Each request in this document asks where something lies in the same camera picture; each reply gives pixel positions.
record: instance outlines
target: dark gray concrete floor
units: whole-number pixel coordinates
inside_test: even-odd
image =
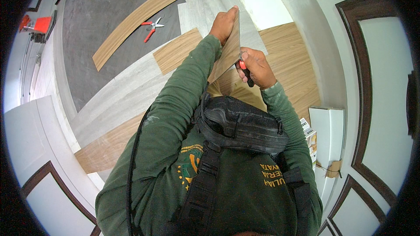
[[[179,36],[177,0],[150,20],[162,17],[147,43],[149,26],[140,26],[98,72],[92,56],[109,34],[147,0],[66,0],[63,19],[63,51],[67,80],[77,112],[116,75],[165,42]]]

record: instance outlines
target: red-handled scissors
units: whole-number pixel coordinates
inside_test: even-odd
[[[150,21],[150,22],[143,22],[143,23],[140,24],[140,25],[151,25],[152,26],[152,30],[149,32],[146,39],[144,40],[145,43],[149,40],[149,38],[152,36],[152,34],[156,31],[155,28],[164,27],[164,25],[158,24],[160,19],[161,19],[161,17],[157,19],[156,23],[153,23],[152,21]]]

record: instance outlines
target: white tile floor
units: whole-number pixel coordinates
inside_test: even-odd
[[[281,0],[241,0],[241,2],[258,31],[293,22]]]

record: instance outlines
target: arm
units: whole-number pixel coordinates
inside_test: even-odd
[[[156,177],[176,161],[207,78],[221,55],[221,43],[225,43],[232,31],[236,11],[237,8],[232,8],[231,13],[218,14],[210,34],[189,53],[153,102],[142,127],[132,178],[136,211],[144,208]],[[230,30],[229,19],[232,19]],[[134,139],[135,134],[96,198],[97,222],[105,235],[127,233],[126,182]]]
[[[261,88],[261,96],[267,105],[267,112],[275,118],[280,118],[284,131],[289,136],[284,156],[289,169],[299,167],[304,182],[310,184],[312,214],[309,216],[311,235],[316,235],[321,225],[322,202],[318,195],[315,183],[315,174],[312,170],[312,160],[300,120],[288,100],[281,84],[276,80],[273,71],[261,51],[242,48],[242,60],[250,71],[250,77]],[[244,82],[247,77],[241,69],[239,76]]]

